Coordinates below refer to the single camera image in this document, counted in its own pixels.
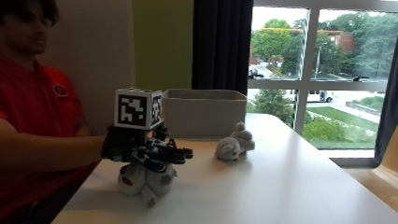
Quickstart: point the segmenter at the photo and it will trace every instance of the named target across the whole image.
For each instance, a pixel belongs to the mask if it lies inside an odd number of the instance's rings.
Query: lamp post
[[[315,68],[314,68],[314,79],[318,75],[318,72],[319,72],[319,60],[321,60],[321,49],[322,47],[326,45],[327,43],[322,43],[321,46],[319,46],[319,49],[318,49],[318,55],[315,57]]]

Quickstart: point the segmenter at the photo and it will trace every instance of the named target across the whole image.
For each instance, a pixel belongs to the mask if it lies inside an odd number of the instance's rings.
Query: white vehicle
[[[295,90],[286,90],[286,98],[294,101]],[[307,102],[331,102],[333,100],[333,91],[310,91]]]

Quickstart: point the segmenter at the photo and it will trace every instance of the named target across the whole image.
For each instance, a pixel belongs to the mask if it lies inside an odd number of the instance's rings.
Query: stuffed toy
[[[170,163],[165,164],[165,172],[156,173],[132,162],[120,171],[120,190],[128,195],[141,194],[144,203],[153,207],[157,202],[157,195],[170,190],[177,172]]]
[[[253,135],[246,131],[245,123],[238,122],[237,129],[231,135],[218,141],[215,157],[226,161],[237,161],[238,156],[254,148]]]

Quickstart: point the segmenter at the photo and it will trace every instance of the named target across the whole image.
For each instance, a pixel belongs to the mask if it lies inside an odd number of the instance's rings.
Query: hand
[[[156,173],[165,172],[165,164],[183,164],[193,158],[193,150],[177,148],[173,139],[165,143],[166,129],[153,130],[120,128],[110,125],[104,140],[102,158],[113,161],[136,162]]]

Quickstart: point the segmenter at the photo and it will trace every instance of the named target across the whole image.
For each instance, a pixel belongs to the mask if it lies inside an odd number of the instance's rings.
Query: white box
[[[163,127],[170,137],[226,137],[245,121],[246,96],[226,90],[167,90]]]
[[[161,91],[116,90],[114,126],[149,130],[161,123]]]

